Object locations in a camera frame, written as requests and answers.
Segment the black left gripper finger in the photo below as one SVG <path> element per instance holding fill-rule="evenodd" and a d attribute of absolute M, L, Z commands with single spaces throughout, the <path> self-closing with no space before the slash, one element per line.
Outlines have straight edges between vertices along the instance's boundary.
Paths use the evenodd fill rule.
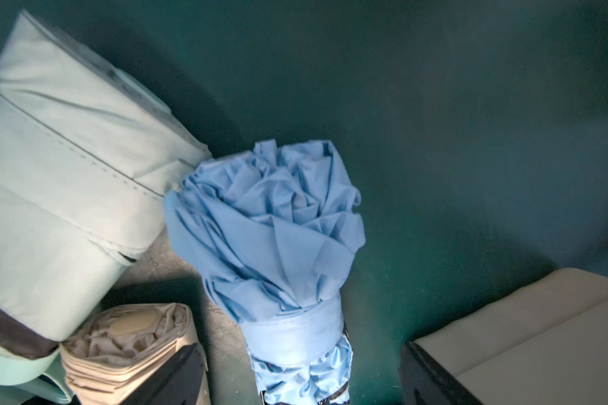
<path fill-rule="evenodd" d="M 122 405 L 205 404 L 205 357 L 201 344 L 182 347 L 122 401 Z"/>

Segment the orange beige umbrella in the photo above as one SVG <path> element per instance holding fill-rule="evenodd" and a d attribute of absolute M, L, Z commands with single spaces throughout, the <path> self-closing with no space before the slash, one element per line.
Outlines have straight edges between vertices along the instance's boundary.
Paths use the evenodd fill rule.
<path fill-rule="evenodd" d="M 189 306 L 120 305 L 60 345 L 66 382 L 82 404 L 121 404 L 181 349 L 206 356 Z"/>

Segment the sky blue umbrella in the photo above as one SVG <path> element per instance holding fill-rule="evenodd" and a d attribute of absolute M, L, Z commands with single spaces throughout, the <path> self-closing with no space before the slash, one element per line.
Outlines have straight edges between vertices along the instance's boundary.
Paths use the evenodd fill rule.
<path fill-rule="evenodd" d="M 172 248 L 241 328 L 266 404 L 346 404 L 353 350 L 340 290 L 364 224 L 329 140 L 202 163 L 165 196 Z"/>

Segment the mint green umbrella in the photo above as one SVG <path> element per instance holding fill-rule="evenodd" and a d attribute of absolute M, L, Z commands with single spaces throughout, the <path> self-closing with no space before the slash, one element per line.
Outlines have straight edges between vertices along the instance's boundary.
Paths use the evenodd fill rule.
<path fill-rule="evenodd" d="M 0 403 L 63 389 L 59 349 L 165 227 L 208 147 L 133 77 L 22 10 L 0 53 Z"/>

